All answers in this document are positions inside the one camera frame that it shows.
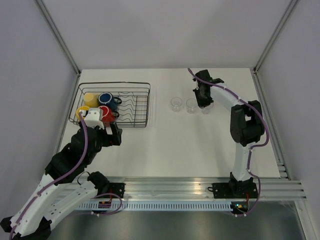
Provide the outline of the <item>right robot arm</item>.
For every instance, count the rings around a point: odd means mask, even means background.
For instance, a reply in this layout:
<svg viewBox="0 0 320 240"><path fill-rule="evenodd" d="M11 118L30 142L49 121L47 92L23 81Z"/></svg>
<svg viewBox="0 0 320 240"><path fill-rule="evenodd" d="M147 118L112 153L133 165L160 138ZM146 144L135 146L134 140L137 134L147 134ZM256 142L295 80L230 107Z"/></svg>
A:
<svg viewBox="0 0 320 240"><path fill-rule="evenodd" d="M207 69L193 76L193 90L199 108L204 109L219 102L230 111L230 135L235 142L235 161L228 182L213 183L216 199L251 198L258 196L257 186L250 171L252 151L259 147L261 137L266 134L261 104L257 100L245 101L227 87L220 78L212 78Z"/></svg>

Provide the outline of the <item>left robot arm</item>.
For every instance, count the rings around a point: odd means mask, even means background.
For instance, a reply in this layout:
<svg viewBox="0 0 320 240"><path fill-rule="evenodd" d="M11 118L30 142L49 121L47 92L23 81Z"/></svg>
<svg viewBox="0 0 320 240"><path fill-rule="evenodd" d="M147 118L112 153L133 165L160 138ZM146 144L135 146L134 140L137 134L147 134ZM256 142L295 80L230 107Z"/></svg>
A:
<svg viewBox="0 0 320 240"><path fill-rule="evenodd" d="M81 126L71 141L52 157L23 208L16 215L1 220L0 226L9 233L9 239L46 240L58 224L82 203L108 198L105 206L110 207L112 199L122 200L123 194L115 192L107 177L96 171L90 173L73 192L55 202L56 197L84 173L102 148L121 145L122 129L115 122L110 127L111 134L105 128Z"/></svg>

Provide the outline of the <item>clear glass cup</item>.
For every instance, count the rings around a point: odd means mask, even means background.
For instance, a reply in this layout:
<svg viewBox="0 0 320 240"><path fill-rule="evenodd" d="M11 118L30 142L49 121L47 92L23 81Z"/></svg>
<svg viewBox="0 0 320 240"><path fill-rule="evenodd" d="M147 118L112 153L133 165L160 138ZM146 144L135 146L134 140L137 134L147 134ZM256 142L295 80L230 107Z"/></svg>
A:
<svg viewBox="0 0 320 240"><path fill-rule="evenodd" d="M194 98L189 98L186 101L186 112L189 114L195 114L198 109L197 100Z"/></svg>
<svg viewBox="0 0 320 240"><path fill-rule="evenodd" d="M183 108L183 101L180 97L173 97L170 101L171 109L177 113Z"/></svg>
<svg viewBox="0 0 320 240"><path fill-rule="evenodd" d="M211 112L211 109L213 108L213 105L212 104L210 104L210 105L208 105L208 106L206 106L206 107L203 107L202 109L201 109L201 112L204 114L204 115L207 115L207 114L209 114L210 112Z"/></svg>

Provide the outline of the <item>red mug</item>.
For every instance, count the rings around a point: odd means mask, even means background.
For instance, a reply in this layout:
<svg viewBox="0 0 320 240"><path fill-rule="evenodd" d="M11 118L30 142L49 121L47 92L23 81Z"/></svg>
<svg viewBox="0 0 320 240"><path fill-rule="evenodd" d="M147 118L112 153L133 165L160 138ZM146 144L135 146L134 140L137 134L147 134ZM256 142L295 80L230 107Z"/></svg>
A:
<svg viewBox="0 0 320 240"><path fill-rule="evenodd" d="M114 113L108 106L102 105L102 106L99 106L98 108L102 110L101 120L103 123L110 123L110 122L116 121L116 115L114 115Z"/></svg>

